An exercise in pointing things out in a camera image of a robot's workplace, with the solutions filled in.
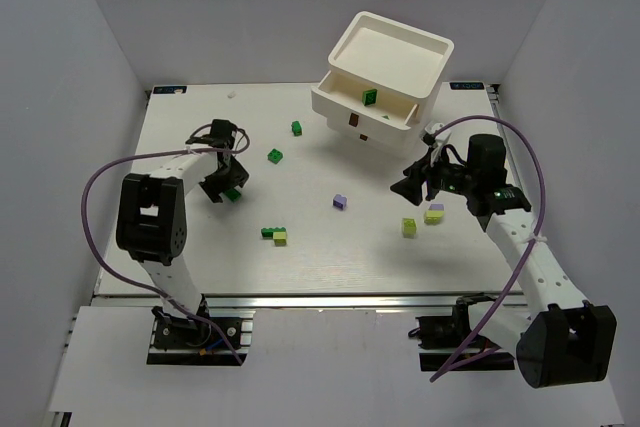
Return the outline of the green and yellow lego stack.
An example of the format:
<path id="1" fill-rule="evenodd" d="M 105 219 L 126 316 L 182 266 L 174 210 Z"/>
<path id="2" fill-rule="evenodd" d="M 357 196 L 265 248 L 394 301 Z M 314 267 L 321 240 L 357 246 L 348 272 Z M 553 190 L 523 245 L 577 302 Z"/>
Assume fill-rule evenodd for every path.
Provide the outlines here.
<path id="1" fill-rule="evenodd" d="M 264 240 L 272 240 L 275 246 L 287 245 L 288 234 L 285 227 L 265 227 L 260 233 Z"/>

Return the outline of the dark green lego plate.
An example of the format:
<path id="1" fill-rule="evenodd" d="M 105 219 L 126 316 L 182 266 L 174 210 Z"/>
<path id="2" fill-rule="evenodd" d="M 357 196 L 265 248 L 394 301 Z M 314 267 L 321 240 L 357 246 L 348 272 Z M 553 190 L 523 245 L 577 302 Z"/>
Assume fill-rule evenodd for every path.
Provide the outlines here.
<path id="1" fill-rule="evenodd" d="M 362 93 L 362 104 L 366 107 L 375 105 L 377 102 L 378 91 L 376 89 L 365 90 Z"/>

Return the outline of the white three-drawer cabinet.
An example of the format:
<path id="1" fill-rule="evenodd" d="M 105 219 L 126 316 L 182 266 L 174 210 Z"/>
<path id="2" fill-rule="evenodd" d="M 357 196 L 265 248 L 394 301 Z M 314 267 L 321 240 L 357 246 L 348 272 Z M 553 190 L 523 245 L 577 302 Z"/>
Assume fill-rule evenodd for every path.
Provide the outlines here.
<path id="1" fill-rule="evenodd" d="M 448 38 L 359 12 L 330 52 L 328 72 L 311 88 L 312 110 L 330 129 L 404 157 L 431 121 L 453 51 Z M 378 96 L 366 107 L 361 98 L 369 89 Z"/>

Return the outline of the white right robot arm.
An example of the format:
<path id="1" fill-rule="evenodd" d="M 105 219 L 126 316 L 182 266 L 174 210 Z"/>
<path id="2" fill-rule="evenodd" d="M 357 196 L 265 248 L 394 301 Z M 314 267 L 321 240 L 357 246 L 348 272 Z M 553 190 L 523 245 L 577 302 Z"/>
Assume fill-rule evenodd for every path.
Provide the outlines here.
<path id="1" fill-rule="evenodd" d="M 502 138 L 471 136 L 465 160 L 442 138 L 427 134 L 423 141 L 427 153 L 404 170 L 392 192 L 414 205 L 440 192 L 464 197 L 469 213 L 516 275 L 529 311 L 521 317 L 497 306 L 494 296 L 463 296 L 448 321 L 425 331 L 427 345 L 451 341 L 467 347 L 483 337 L 515 359 L 533 388 L 603 380 L 617 327 L 615 315 L 608 306 L 587 299 L 535 233 L 538 219 L 531 204 L 507 181 Z"/>

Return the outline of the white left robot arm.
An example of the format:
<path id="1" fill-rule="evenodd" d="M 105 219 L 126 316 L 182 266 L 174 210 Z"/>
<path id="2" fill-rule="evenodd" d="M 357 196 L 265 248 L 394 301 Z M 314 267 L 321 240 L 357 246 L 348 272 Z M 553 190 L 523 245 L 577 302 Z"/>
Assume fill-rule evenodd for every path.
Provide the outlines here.
<path id="1" fill-rule="evenodd" d="M 185 318 L 201 309 L 183 250 L 187 243 L 186 197 L 196 187 L 213 203 L 241 188 L 249 173 L 236 159 L 236 135 L 228 120 L 215 119 L 209 132 L 186 141 L 184 153 L 173 154 L 149 173 L 130 173 L 122 181 L 116 244 L 139 263 L 152 286 L 166 296 L 163 312 Z"/>

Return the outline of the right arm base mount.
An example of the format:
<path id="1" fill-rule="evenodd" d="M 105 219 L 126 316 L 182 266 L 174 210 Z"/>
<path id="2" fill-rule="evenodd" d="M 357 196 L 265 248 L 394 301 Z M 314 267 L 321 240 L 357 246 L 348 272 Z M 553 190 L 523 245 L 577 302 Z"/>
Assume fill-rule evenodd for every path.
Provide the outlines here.
<path id="1" fill-rule="evenodd" d="M 463 296 L 456 300 L 448 315 L 417 317 L 417 326 L 407 334 L 419 347 L 420 370 L 435 373 L 471 331 L 468 307 L 476 303 L 492 303 L 494 297 L 485 294 Z M 511 355 L 496 351 L 476 362 L 457 368 L 459 372 L 514 371 Z"/>

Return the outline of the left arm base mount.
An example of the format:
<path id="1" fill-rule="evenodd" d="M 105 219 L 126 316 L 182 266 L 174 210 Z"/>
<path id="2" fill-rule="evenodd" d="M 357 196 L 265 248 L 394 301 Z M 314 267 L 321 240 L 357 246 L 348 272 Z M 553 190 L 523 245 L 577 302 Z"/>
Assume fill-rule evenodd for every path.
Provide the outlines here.
<path id="1" fill-rule="evenodd" d="M 248 318 L 223 315 L 212 317 L 202 299 L 197 314 L 213 321 L 244 361 L 251 341 Z M 220 333 L 207 323 L 166 313 L 161 306 L 151 309 L 154 324 L 146 363 L 155 366 L 239 367 L 233 352 Z"/>

